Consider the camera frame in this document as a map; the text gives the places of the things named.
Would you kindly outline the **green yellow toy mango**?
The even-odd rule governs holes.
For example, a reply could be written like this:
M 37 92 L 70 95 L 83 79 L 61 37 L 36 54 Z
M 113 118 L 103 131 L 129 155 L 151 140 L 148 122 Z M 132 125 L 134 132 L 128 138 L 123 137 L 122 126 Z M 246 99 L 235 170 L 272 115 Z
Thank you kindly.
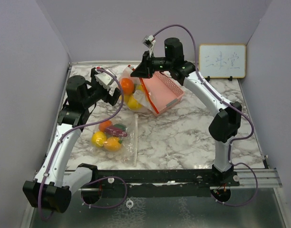
M 142 85 L 136 85 L 136 86 L 135 86 L 135 91 L 141 91 L 141 92 L 144 92 L 144 89 L 143 89 Z

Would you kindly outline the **orange toy tangerine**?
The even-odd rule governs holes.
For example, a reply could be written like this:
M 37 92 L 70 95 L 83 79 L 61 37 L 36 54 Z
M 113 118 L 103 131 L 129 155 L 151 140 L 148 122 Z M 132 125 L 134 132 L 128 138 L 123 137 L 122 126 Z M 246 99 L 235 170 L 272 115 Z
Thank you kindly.
M 124 94 L 131 95 L 133 93 L 135 85 L 131 79 L 122 78 L 120 84 L 122 86 Z

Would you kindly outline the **yellow orange toy pepper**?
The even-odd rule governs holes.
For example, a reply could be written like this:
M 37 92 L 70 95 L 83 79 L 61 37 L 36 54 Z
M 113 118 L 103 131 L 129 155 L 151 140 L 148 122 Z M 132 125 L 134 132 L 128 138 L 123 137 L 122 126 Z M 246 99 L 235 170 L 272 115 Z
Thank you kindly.
M 129 99 L 130 99 L 131 95 L 124 95 L 124 103 L 128 103 Z

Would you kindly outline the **pink plastic basket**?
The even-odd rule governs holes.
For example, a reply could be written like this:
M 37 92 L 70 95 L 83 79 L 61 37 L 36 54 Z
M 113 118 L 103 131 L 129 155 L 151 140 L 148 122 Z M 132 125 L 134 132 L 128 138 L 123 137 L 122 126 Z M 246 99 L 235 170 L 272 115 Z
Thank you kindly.
M 152 78 L 139 80 L 154 116 L 174 107 L 184 95 L 183 89 L 166 72 L 156 71 Z

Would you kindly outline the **yellow toy fruit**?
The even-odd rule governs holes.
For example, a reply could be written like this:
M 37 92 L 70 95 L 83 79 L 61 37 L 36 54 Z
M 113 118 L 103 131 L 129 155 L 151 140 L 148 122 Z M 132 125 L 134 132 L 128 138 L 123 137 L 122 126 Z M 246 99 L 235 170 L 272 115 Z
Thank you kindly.
M 136 111 L 139 110 L 140 108 L 142 108 L 143 106 L 134 98 L 133 95 L 130 95 L 128 102 L 127 102 L 127 106 L 129 109 Z

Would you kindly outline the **green toy lime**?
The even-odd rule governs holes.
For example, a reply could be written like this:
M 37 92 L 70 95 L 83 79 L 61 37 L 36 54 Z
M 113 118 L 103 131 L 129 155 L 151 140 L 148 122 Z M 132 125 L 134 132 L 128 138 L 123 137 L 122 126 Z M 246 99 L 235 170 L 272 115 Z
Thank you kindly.
M 122 131 L 126 130 L 126 126 L 124 124 L 121 124 L 121 123 L 120 124 L 119 123 L 115 124 L 114 127 L 119 128 Z

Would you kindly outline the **purple toy sweet potato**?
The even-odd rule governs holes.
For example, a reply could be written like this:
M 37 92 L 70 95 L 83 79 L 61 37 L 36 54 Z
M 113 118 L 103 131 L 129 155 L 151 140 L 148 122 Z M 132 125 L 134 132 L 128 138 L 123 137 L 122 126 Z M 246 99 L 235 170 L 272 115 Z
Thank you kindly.
M 105 133 L 116 137 L 127 137 L 126 131 L 114 126 L 107 127 Z

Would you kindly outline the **yellow toy lemon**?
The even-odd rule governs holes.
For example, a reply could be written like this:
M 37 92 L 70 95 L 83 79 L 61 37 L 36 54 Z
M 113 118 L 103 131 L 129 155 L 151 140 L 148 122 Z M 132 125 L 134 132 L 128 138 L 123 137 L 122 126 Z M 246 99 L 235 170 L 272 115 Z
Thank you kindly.
M 102 131 L 97 131 L 92 135 L 91 143 L 93 146 L 101 148 L 104 146 L 106 140 L 107 140 L 106 134 Z

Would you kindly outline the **clear zip top bag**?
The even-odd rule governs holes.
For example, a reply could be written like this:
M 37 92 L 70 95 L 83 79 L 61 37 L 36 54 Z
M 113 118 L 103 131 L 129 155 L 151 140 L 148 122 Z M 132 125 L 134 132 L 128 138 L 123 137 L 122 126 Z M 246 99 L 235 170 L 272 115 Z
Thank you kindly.
M 138 115 L 113 117 L 97 124 L 90 138 L 96 157 L 135 167 L 138 146 Z

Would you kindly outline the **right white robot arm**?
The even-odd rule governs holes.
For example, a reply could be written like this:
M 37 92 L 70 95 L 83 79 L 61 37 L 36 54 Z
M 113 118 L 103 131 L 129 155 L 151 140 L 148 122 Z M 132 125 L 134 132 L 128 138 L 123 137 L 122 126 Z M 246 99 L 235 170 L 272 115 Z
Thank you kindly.
M 195 64 L 185 60 L 183 45 L 178 38 L 167 38 L 164 47 L 164 57 L 155 57 L 149 50 L 145 51 L 141 63 L 131 76 L 150 79 L 157 71 L 168 71 L 172 79 L 190 90 L 207 107 L 213 117 L 209 133 L 215 140 L 212 181 L 215 185 L 222 186 L 229 180 L 229 174 L 233 171 L 228 150 L 230 140 L 241 126 L 242 106 L 239 102 L 232 103 L 224 99 L 200 75 Z

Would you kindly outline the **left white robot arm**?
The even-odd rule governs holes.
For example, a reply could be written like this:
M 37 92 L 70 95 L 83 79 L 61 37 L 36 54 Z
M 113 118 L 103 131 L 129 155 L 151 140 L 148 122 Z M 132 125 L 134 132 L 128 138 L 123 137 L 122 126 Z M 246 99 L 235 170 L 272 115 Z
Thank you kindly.
M 119 88 L 110 94 L 116 76 L 100 67 L 91 69 L 91 80 L 75 75 L 67 80 L 66 98 L 58 113 L 57 127 L 53 142 L 45 160 L 31 181 L 25 181 L 23 192 L 30 205 L 51 212 L 63 213 L 67 210 L 72 195 L 83 185 L 94 187 L 98 183 L 95 166 L 82 164 L 68 177 L 65 169 L 74 148 L 87 123 L 91 112 L 102 100 L 114 106 L 123 91 Z

